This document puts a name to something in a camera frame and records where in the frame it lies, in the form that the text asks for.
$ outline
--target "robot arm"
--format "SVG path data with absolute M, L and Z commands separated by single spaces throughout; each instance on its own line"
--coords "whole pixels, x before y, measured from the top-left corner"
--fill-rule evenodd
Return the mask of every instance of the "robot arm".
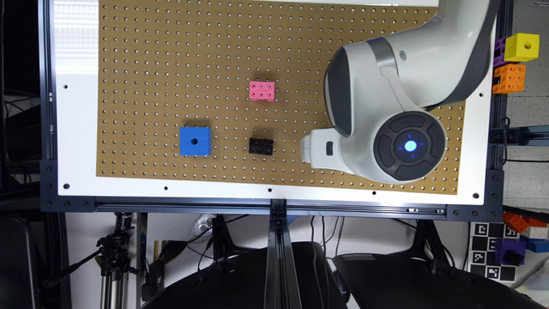
M 421 107 L 465 100 L 478 87 L 498 3 L 441 0 L 422 27 L 340 48 L 324 78 L 334 128 L 304 137 L 302 159 L 394 184 L 430 173 L 446 135 Z

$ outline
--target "pink block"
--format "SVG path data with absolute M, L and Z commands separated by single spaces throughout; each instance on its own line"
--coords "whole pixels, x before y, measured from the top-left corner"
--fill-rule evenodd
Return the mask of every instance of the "pink block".
M 275 82 L 250 82 L 250 100 L 275 101 Z
M 274 90 L 265 91 L 265 100 L 267 102 L 274 102 L 275 101 L 275 91 Z
M 257 93 L 259 90 L 250 90 L 250 100 L 258 100 L 259 94 Z

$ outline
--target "black chair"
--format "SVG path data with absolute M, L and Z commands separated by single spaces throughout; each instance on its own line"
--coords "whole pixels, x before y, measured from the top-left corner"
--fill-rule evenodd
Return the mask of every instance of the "black chair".
M 321 308 L 319 288 L 325 296 L 325 271 L 328 271 L 329 308 L 347 308 L 328 263 L 322 259 L 322 247 L 318 243 L 296 242 L 292 243 L 292 249 L 302 307 Z M 222 272 L 212 264 L 173 283 L 143 308 L 263 308 L 267 248 L 239 254 L 227 262 L 230 266 Z
M 433 258 L 425 254 L 429 243 Z M 450 266 L 432 221 L 419 221 L 410 249 L 334 257 L 338 276 L 361 308 L 542 309 L 526 295 Z

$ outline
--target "tripod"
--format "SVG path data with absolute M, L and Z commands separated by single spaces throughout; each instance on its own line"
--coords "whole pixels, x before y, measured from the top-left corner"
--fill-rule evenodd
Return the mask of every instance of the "tripod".
M 45 280 L 45 288 L 51 288 L 58 284 L 65 277 L 95 257 L 101 268 L 101 309 L 122 309 L 126 295 L 126 282 L 128 273 L 137 274 L 139 270 L 130 266 L 128 257 L 128 245 L 130 235 L 128 230 L 131 226 L 131 213 L 116 213 L 117 219 L 114 226 L 114 233 L 106 235 L 97 241 L 99 250 L 62 270 L 53 277 Z

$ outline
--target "white frame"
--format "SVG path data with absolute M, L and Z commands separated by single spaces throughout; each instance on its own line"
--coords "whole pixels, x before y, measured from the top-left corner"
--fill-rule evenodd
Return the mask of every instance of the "white frame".
M 374 4 L 374 1 L 346 3 Z M 436 5 L 433 0 L 400 0 L 400 5 Z M 99 1 L 54 0 L 52 68 L 57 102 L 58 194 L 96 197 L 286 198 L 342 202 L 480 205 L 484 202 L 486 150 L 492 93 L 492 68 L 467 100 L 463 125 L 460 180 L 456 195 L 396 191 L 257 185 L 192 180 L 129 179 L 96 176 L 98 121 Z M 70 43 L 76 38 L 76 48 Z M 64 189 L 63 184 L 70 184 Z

